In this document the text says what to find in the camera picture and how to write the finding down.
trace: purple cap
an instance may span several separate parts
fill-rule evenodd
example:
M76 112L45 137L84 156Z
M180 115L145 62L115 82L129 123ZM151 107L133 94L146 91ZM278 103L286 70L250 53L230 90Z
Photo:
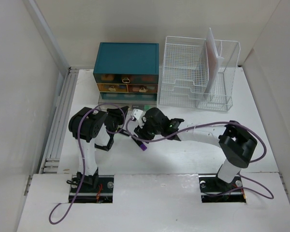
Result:
M140 145L140 148L141 148L143 151L145 151L145 150L147 149L147 146L145 146L145 144L141 144L141 145Z

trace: screw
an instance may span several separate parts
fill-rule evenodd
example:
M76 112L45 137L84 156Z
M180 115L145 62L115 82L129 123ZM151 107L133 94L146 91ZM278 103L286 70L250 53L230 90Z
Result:
M240 181L240 180L237 180L237 181L235 182L235 185L236 185L237 187L241 187L241 186L243 186L242 181Z
M200 181L200 186L201 188L205 188L206 187L206 182L204 180Z
M109 189L112 189L113 187L114 187L114 183L113 182L108 182L107 183L107 187L109 188Z

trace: teal cabinet top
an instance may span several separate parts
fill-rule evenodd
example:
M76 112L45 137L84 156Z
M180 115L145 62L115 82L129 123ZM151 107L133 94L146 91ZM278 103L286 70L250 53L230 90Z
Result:
M93 73L159 74L158 43L100 43Z

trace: white wall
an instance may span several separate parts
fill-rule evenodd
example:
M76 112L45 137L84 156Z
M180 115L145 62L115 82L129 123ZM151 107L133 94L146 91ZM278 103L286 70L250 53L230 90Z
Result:
M0 0L0 232L16 230L58 69L21 0Z
M72 66L93 67L100 42L160 43L167 35L241 44L239 64L280 0L36 0Z
M290 0L281 0L243 67L290 199Z

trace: wire basket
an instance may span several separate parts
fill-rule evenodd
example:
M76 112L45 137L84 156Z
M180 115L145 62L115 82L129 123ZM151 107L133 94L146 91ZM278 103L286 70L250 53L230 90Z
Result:
M240 44L215 40L224 61L209 92L205 39L167 36L164 51L159 104L228 111L232 107L232 86Z

